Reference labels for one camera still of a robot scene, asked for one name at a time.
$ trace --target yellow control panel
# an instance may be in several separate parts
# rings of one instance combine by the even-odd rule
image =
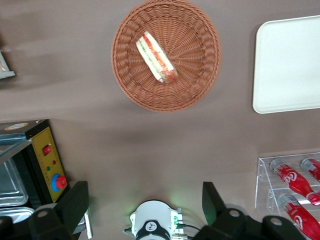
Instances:
[[[53,203],[67,186],[66,177],[49,127],[32,138],[32,146]]]

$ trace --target cable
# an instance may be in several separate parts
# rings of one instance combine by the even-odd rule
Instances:
[[[198,227],[196,227],[196,226],[188,225],[188,224],[178,223],[176,227],[177,227],[178,229],[182,229],[182,228],[192,228],[192,229],[196,229],[196,230],[200,231],[200,228],[198,228]]]

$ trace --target metal tray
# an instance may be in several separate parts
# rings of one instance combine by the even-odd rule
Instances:
[[[0,207],[24,205],[28,195],[11,158],[0,165],[0,176]]]
[[[14,224],[29,218],[35,210],[29,207],[12,207],[0,209],[0,217],[11,217]]]

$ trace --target table surface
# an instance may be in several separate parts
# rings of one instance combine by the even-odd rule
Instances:
[[[220,35],[220,74],[199,103],[166,114],[130,101],[112,73],[116,29],[142,0],[0,0],[0,47],[17,75],[0,80],[0,121],[51,119],[68,179],[89,183],[93,239],[131,239],[129,214],[150,199],[203,226],[203,181],[260,220],[258,157],[320,150],[320,109],[252,107],[257,30],[320,15],[320,1],[192,2]]]

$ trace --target logo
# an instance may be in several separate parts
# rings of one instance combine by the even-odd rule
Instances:
[[[293,221],[297,224],[298,228],[299,228],[301,231],[304,229],[304,225],[303,225],[303,222],[302,222],[302,218],[301,218],[300,216],[295,216]]]
[[[157,229],[157,224],[154,221],[150,221],[145,225],[145,230],[148,232],[153,232]]]
[[[291,182],[291,181],[295,181],[295,180],[297,180],[297,173],[295,173],[295,172],[289,172],[289,174],[287,175],[287,176],[285,176],[284,177],[284,182],[287,184],[287,185],[289,185],[289,183]]]
[[[5,131],[12,131],[12,130],[16,130],[16,129],[21,129],[21,128],[27,126],[27,125],[28,125],[27,122],[17,123],[17,124],[13,124],[13,125],[11,125],[11,126],[6,127],[4,130],[5,130]]]

